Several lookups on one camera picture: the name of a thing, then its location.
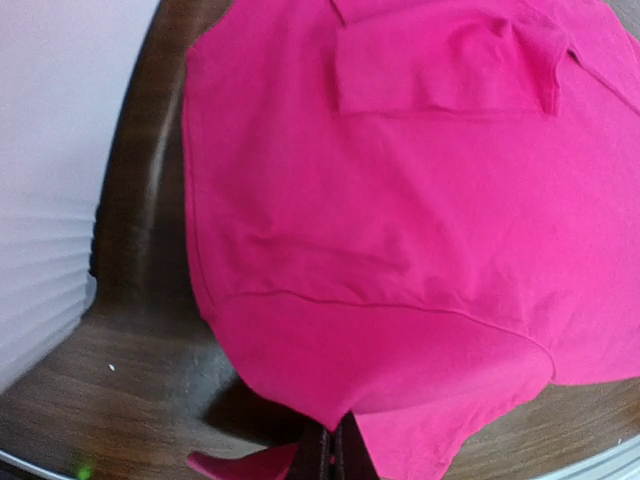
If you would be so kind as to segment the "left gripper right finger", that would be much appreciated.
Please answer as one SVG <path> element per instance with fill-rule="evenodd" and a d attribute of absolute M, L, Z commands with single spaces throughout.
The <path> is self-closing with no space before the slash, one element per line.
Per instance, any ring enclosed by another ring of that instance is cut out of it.
<path fill-rule="evenodd" d="M 361 431 L 348 413 L 334 433 L 333 478 L 337 480 L 379 480 Z"/>

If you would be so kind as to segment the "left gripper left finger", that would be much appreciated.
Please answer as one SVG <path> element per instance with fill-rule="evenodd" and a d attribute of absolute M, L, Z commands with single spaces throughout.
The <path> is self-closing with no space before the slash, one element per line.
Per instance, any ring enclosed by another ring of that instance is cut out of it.
<path fill-rule="evenodd" d="M 330 458 L 331 434 L 323 425 L 310 422 L 298 444 L 287 480 L 328 480 Z"/>

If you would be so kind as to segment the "red garment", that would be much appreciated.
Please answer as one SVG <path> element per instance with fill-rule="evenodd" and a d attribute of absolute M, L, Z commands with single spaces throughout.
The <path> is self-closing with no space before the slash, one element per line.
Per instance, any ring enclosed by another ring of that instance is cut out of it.
<path fill-rule="evenodd" d="M 189 269 L 245 383 L 441 478 L 639 374 L 639 43 L 602 1 L 236 1 L 187 53 Z"/>

